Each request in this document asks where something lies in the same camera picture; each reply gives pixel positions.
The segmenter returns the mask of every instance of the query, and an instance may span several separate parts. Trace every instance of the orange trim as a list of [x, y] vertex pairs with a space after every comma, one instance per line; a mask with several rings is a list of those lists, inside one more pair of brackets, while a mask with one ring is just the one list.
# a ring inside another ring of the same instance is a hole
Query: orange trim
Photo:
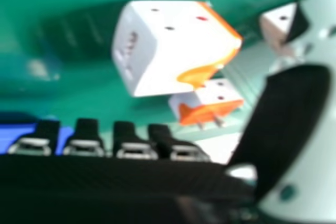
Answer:
[[232, 51], [220, 61], [212, 63], [210, 65], [201, 66], [198, 68], [190, 69], [177, 77], [179, 82], [189, 83], [194, 89], [200, 88], [203, 83], [210, 79], [218, 71], [218, 66], [225, 65], [230, 62], [238, 53], [238, 49], [234, 48]]
[[180, 124], [192, 125], [197, 123], [213, 122], [215, 116], [225, 116], [234, 109], [242, 106], [243, 100], [223, 102], [212, 105], [202, 105], [196, 108], [190, 108], [188, 105], [182, 103], [179, 106]]
[[204, 9], [206, 9], [222, 26], [225, 27], [234, 37], [242, 40], [243, 38], [236, 32], [236, 30], [229, 25], [218, 13], [215, 12], [206, 2], [198, 2]]

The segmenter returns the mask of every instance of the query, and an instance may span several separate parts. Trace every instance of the blue object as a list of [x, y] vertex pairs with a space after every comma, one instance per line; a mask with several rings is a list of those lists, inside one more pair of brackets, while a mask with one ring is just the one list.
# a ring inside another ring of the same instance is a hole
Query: blue object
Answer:
[[[35, 124], [15, 124], [1, 125], [0, 124], [0, 154], [6, 154], [8, 148], [21, 135], [32, 133], [35, 129]], [[69, 127], [61, 127], [58, 135], [57, 147], [55, 154], [61, 155], [63, 147], [69, 136], [74, 133], [74, 130]]]

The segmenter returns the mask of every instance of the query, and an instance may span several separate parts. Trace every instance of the green mat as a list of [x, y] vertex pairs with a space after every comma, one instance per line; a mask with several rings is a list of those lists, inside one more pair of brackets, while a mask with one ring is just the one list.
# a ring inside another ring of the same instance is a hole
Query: green mat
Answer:
[[[137, 125], [173, 123], [167, 97], [131, 98], [109, 50], [128, 0], [0, 0], [0, 111], [73, 125], [79, 117]], [[258, 15], [292, 0], [203, 0], [245, 39], [260, 40]]]

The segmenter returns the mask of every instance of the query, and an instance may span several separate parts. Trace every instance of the white and orange power adapter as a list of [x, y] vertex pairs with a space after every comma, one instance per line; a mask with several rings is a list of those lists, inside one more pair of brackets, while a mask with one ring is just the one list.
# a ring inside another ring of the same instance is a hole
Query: white and orange power adapter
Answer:
[[241, 36], [205, 2], [131, 1], [112, 58], [134, 97], [193, 91], [238, 53]]
[[221, 117], [243, 103], [243, 97], [224, 78], [206, 81], [195, 91], [174, 94], [169, 99], [169, 105], [182, 126], [214, 121], [222, 124]]

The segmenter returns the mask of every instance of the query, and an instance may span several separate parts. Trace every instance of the green surface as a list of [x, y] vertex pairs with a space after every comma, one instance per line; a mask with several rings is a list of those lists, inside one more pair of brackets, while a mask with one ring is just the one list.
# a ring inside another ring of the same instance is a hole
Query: green surface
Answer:
[[[138, 125], [174, 122], [167, 97], [131, 98], [113, 66], [110, 41], [128, 0], [0, 0], [0, 111]], [[244, 36], [259, 40], [258, 15], [291, 0], [203, 0]]]

